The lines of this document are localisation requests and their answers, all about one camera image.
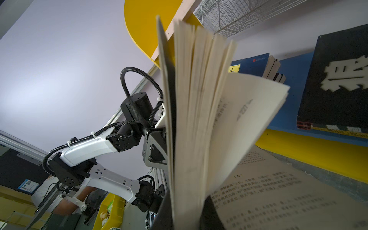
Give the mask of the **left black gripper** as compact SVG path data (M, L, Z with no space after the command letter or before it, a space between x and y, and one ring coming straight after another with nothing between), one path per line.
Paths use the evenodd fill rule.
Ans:
M106 139L118 152L123 152L138 146L141 137L144 137L142 156L145 165L167 170L165 129L153 128L149 124L153 107L148 95L141 92L126 98L121 109L125 121L118 122Z

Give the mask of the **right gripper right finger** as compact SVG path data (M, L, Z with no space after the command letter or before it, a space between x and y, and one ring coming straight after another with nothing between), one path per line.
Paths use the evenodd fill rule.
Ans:
M204 207L200 218L200 230L225 230L221 222L211 196L205 200Z

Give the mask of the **dark book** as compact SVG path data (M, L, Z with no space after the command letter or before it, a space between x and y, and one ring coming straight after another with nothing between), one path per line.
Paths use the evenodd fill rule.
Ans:
M297 127L368 137L368 26L318 37Z

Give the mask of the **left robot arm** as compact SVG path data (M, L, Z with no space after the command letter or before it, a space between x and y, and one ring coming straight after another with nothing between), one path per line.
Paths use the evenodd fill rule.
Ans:
M125 75L129 72L143 76L155 87L159 94L155 106L151 105L145 92L129 93L125 81ZM154 118L163 104L163 91L150 75L134 67L124 68L120 81L126 95L121 104L125 121L107 125L81 139L73 138L51 150L44 157L42 167L64 185L65 193L78 186L95 187L125 199L142 212L158 213L165 191L155 185L152 176L128 179L104 168L97 161L98 156L129 150L144 140L144 163L153 168L167 167L166 130L158 127Z

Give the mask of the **purple portrait cover book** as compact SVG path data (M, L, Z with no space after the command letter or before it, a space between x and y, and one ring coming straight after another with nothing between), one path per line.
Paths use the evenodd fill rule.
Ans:
M229 73L234 42L156 19L169 190L154 230L365 230L368 207L255 145L289 87Z

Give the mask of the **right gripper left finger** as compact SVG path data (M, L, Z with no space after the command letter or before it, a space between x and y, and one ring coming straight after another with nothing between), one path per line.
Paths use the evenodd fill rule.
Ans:
M171 193L167 192L160 205L151 230L174 230L171 206Z

